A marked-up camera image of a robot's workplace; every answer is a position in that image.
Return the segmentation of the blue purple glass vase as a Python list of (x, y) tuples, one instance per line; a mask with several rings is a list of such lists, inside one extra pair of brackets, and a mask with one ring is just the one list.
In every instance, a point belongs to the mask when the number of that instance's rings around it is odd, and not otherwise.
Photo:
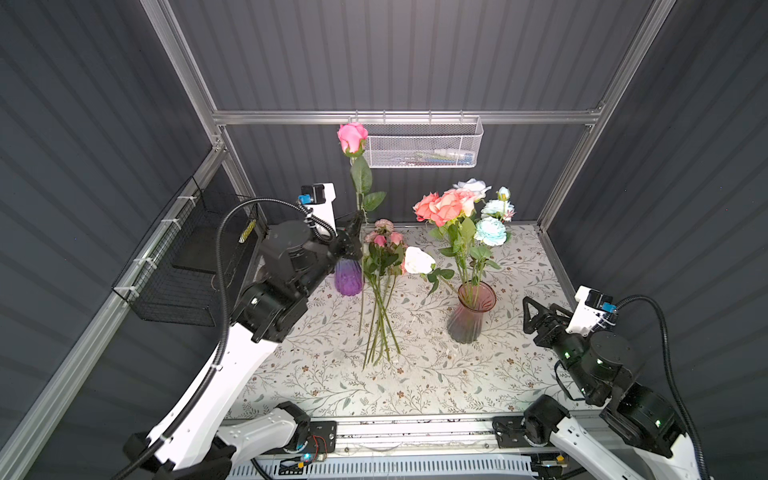
[(339, 294), (345, 297), (359, 295), (364, 286), (363, 271), (359, 260), (342, 258), (334, 272), (334, 285)]

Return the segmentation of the white cream rose stem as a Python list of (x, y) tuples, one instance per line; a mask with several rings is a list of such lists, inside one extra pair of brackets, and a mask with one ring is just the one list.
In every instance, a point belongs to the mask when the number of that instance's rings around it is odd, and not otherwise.
[(458, 293), (458, 288), (451, 283), (455, 271), (439, 267), (430, 254), (418, 247), (406, 248), (402, 270), (405, 274), (416, 275), (426, 280), (431, 285), (429, 295), (436, 292), (440, 286), (446, 287), (454, 294)]

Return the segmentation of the pink glass vase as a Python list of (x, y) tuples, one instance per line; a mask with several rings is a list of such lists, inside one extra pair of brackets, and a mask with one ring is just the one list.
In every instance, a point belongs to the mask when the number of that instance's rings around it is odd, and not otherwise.
[(493, 288), (485, 282), (465, 283), (458, 289), (458, 306), (447, 322), (447, 332), (456, 342), (470, 344), (482, 332), (485, 315), (497, 303)]

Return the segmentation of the single dark pink bud stem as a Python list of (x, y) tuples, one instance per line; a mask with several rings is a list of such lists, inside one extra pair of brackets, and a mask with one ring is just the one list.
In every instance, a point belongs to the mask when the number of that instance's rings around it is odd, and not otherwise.
[(367, 225), (368, 214), (375, 210), (386, 197), (385, 192), (372, 191), (373, 176), (364, 158), (368, 145), (368, 131), (361, 123), (350, 122), (339, 127), (337, 137), (343, 154), (349, 158), (356, 210), (364, 212), (363, 223)]

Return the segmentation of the white spray rose stem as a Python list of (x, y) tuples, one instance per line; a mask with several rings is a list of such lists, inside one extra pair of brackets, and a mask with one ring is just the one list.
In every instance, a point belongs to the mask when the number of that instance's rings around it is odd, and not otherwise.
[(471, 259), (471, 277), (467, 299), (474, 308), (480, 304), (480, 283), (485, 277), (485, 270), (490, 267), (500, 270), (501, 266), (493, 259), (493, 249), (503, 246), (509, 239), (507, 224), (515, 215), (511, 203), (511, 193), (507, 187), (500, 187), (496, 198), (484, 203), (480, 217), (475, 222), (475, 233), (469, 248)]

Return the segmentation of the red pink rose stem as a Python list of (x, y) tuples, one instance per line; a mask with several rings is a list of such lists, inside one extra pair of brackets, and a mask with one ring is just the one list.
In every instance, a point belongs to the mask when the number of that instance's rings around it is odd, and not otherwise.
[(447, 190), (438, 195), (441, 198), (432, 207), (432, 219), (424, 222), (431, 225), (430, 235), (445, 243), (440, 252), (443, 256), (453, 259), (455, 274), (459, 284), (461, 284), (460, 271), (456, 264), (456, 249), (454, 248), (457, 240), (456, 220), (461, 214), (460, 200), (455, 189)]

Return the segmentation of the light pink rose stem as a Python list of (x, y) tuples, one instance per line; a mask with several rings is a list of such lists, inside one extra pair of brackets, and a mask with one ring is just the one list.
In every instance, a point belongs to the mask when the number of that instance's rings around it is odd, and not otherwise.
[(454, 246), (456, 249), (456, 264), (460, 271), (461, 284), (469, 286), (473, 280), (470, 250), (474, 243), (476, 231), (473, 219), (475, 194), (467, 189), (458, 189), (457, 195), (460, 200), (461, 214), (456, 220), (457, 240)]

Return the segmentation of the deep pink rose stem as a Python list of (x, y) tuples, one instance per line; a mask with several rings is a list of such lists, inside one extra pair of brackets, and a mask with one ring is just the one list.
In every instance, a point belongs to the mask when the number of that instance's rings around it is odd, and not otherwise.
[(437, 193), (430, 193), (425, 195), (417, 204), (414, 205), (413, 211), (419, 222), (430, 221), (433, 216), (432, 207), (436, 202), (440, 200), (441, 196)]

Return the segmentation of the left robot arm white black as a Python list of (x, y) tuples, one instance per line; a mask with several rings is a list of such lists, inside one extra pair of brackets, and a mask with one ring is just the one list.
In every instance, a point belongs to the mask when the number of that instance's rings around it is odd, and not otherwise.
[(225, 479), (242, 461), (305, 443), (310, 418), (291, 402), (238, 425), (222, 422), (257, 368), (306, 314), (309, 297), (338, 261), (361, 259), (363, 222), (358, 211), (341, 231), (313, 217), (270, 228), (259, 247), (264, 265), (258, 279), (226, 314), (218, 346), (166, 417), (128, 439), (124, 452), (131, 462), (117, 478), (141, 468), (156, 479)]

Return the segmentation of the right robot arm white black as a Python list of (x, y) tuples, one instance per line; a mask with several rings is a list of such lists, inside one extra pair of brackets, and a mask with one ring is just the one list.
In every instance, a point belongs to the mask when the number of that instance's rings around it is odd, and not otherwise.
[[(580, 288), (578, 307), (569, 312), (557, 304), (544, 306), (524, 297), (523, 330), (537, 346), (552, 350), (557, 368), (564, 368), (578, 387), (581, 401), (600, 408), (600, 416), (632, 447), (657, 479), (707, 479), (710, 474), (698, 432), (671, 368), (666, 319), (648, 296), (661, 331), (665, 375), (673, 401), (643, 386), (638, 376), (642, 359), (628, 341), (612, 332), (619, 312), (638, 301), (631, 295), (617, 304), (588, 287)], [(542, 395), (524, 412), (522, 426), (533, 446), (554, 445), (599, 479), (637, 479), (639, 473), (609, 451), (578, 423), (568, 409)]]

